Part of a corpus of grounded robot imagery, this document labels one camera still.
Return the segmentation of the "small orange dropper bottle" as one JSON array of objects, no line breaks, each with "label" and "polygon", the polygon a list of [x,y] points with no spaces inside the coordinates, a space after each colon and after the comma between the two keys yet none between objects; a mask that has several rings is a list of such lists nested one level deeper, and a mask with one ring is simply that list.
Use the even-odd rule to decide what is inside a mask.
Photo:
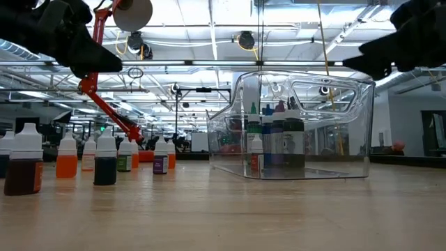
[{"label": "small orange dropper bottle", "polygon": [[74,178],[77,175],[77,142],[71,132],[60,141],[56,159],[56,177]]},{"label": "small orange dropper bottle", "polygon": [[139,148],[135,140],[131,141],[132,146],[132,168],[137,169],[139,166]]},{"label": "small orange dropper bottle", "polygon": [[176,166],[176,147],[172,139],[167,142],[167,153],[169,162],[168,169],[174,169]]}]

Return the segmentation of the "large green food colouring bottle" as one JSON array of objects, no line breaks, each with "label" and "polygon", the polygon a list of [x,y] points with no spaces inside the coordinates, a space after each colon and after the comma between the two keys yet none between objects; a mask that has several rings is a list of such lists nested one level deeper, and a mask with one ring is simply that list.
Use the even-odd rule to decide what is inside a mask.
[{"label": "large green food colouring bottle", "polygon": [[256,103],[252,102],[247,116],[247,164],[251,164],[252,141],[256,135],[261,135],[261,118],[257,112]]}]

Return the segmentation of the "white board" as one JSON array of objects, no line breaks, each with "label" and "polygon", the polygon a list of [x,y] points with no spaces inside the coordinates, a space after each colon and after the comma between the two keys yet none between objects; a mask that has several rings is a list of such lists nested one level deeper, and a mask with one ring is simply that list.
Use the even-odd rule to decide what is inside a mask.
[{"label": "white board", "polygon": [[208,134],[193,132],[191,134],[191,152],[208,152]]}]

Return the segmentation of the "clear plastic bin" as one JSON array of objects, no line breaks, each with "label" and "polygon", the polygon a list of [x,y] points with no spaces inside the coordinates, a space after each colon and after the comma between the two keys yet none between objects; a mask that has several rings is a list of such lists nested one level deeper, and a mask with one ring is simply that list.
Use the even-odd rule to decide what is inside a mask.
[{"label": "clear plastic bin", "polygon": [[[291,71],[242,74],[230,103],[207,121],[210,163],[245,178],[298,180],[362,178],[369,174],[374,88],[372,82]],[[247,164],[247,116],[252,102],[261,118],[266,105],[275,111],[293,96],[305,125],[305,169]]]}]

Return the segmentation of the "black pole stand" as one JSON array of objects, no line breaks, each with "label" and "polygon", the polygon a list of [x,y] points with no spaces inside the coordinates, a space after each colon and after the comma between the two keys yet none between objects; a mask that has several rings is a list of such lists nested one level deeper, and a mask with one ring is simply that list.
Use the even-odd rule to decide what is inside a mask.
[{"label": "black pole stand", "polygon": [[[196,93],[211,93],[211,92],[215,91],[218,94],[220,94],[226,100],[226,102],[230,103],[230,101],[231,101],[231,89],[210,88],[210,87],[197,87],[197,88],[179,88],[179,87],[177,87],[176,93],[175,93],[175,133],[174,133],[175,134],[174,136],[176,136],[176,137],[178,137],[178,104],[180,101],[178,99],[178,95],[182,91],[186,91],[186,93],[184,93],[182,95],[181,99],[185,98],[188,95],[188,93],[191,91],[194,91]],[[223,91],[227,91],[229,93],[229,98],[226,98],[225,96],[223,96],[223,94],[222,94]],[[206,110],[206,122],[209,119],[210,119],[209,111]]]}]

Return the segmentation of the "small green dropper bottle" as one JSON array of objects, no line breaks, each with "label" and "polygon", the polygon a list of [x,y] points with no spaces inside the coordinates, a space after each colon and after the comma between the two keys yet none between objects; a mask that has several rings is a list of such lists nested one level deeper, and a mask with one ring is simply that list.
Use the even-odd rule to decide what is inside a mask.
[{"label": "small green dropper bottle", "polygon": [[117,155],[117,171],[130,172],[132,169],[132,145],[128,138],[119,144]]}]

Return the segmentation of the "dark display screen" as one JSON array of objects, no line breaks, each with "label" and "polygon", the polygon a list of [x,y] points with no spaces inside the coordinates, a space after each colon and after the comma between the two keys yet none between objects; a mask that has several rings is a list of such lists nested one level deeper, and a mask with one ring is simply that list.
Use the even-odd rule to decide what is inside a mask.
[{"label": "dark display screen", "polygon": [[446,158],[446,111],[421,111],[424,155]]}]

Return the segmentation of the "large black food colouring bottle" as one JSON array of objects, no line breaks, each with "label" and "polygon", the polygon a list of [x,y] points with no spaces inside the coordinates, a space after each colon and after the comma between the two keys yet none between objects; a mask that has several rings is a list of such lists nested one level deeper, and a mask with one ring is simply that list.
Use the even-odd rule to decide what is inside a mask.
[{"label": "large black food colouring bottle", "polygon": [[305,125],[300,118],[296,99],[287,100],[285,121],[283,122],[284,162],[289,169],[305,169]]}]

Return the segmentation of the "small purple dropper bottle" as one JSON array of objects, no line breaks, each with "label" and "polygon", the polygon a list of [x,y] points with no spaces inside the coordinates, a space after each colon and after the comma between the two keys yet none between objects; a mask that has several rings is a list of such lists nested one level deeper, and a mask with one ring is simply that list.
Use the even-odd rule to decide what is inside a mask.
[{"label": "small purple dropper bottle", "polygon": [[154,159],[153,159],[153,174],[166,174],[169,167],[169,156],[167,150],[167,143],[163,136],[155,143]]}]

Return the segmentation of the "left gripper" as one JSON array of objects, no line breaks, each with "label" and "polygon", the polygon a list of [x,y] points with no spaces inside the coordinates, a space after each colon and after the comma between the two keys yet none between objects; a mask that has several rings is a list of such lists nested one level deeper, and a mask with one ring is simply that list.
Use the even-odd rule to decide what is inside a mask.
[{"label": "left gripper", "polygon": [[90,6],[83,0],[45,0],[22,20],[24,46],[33,53],[66,61],[78,78],[90,73],[119,72],[122,61],[95,42],[86,25],[93,19]]}]

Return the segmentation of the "small brown dropper bottle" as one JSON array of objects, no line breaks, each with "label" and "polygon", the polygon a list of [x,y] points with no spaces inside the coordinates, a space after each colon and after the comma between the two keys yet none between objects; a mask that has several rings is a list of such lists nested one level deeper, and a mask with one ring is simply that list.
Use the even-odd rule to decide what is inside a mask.
[{"label": "small brown dropper bottle", "polygon": [[36,124],[25,123],[12,141],[3,193],[7,196],[36,194],[41,189],[42,175],[42,135]]}]

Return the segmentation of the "large blue food colouring bottle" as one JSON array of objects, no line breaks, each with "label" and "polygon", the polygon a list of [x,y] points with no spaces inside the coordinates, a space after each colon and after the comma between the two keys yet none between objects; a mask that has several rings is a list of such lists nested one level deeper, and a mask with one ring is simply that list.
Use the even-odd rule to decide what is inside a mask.
[{"label": "large blue food colouring bottle", "polygon": [[270,105],[266,105],[262,109],[262,142],[265,167],[271,165],[271,127],[273,112],[274,110],[270,108]]}]

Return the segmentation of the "red desk lamp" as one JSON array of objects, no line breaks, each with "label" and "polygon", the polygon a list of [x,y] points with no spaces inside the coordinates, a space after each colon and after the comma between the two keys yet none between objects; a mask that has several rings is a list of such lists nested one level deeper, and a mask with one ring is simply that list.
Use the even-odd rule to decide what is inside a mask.
[{"label": "red desk lamp", "polygon": [[[151,0],[113,0],[111,6],[95,9],[93,41],[102,46],[105,22],[109,16],[114,18],[115,25],[122,31],[138,31],[146,26],[153,14]],[[98,71],[93,70],[86,79],[79,83],[79,89],[85,93],[128,137],[130,142],[139,143],[143,136],[140,127],[131,120],[121,116],[108,105],[97,93]]]}]

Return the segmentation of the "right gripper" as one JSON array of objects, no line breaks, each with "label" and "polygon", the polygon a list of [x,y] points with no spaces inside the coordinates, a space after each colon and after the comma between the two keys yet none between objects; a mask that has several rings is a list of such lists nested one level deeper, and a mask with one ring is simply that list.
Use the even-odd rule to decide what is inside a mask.
[{"label": "right gripper", "polygon": [[446,0],[408,0],[390,21],[397,31],[364,43],[363,55],[343,60],[343,66],[381,80],[394,62],[401,72],[446,63]]}]

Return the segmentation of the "small black dropper bottle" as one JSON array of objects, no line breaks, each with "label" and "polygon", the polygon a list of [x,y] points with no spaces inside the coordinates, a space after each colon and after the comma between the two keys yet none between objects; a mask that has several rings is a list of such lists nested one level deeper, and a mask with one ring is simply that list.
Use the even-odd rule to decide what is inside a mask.
[{"label": "small black dropper bottle", "polygon": [[112,129],[105,128],[99,136],[95,151],[94,185],[114,185],[117,173],[117,150]]}]

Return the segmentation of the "small dark blue dropper bottle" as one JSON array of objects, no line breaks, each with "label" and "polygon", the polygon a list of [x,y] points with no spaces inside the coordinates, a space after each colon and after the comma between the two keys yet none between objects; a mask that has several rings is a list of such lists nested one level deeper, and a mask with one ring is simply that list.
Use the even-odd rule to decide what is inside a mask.
[{"label": "small dark blue dropper bottle", "polygon": [[6,177],[6,169],[8,167],[11,146],[14,142],[15,133],[7,131],[0,139],[0,178]]}]

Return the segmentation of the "black aluminium rig frame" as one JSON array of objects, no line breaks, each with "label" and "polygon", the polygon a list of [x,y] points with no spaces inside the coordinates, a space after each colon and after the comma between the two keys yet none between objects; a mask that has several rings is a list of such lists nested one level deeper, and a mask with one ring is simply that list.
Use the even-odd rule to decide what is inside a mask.
[{"label": "black aluminium rig frame", "polygon": [[263,67],[263,37],[264,37],[264,0],[256,0],[257,2],[257,21],[258,21],[258,54],[259,69]]}]

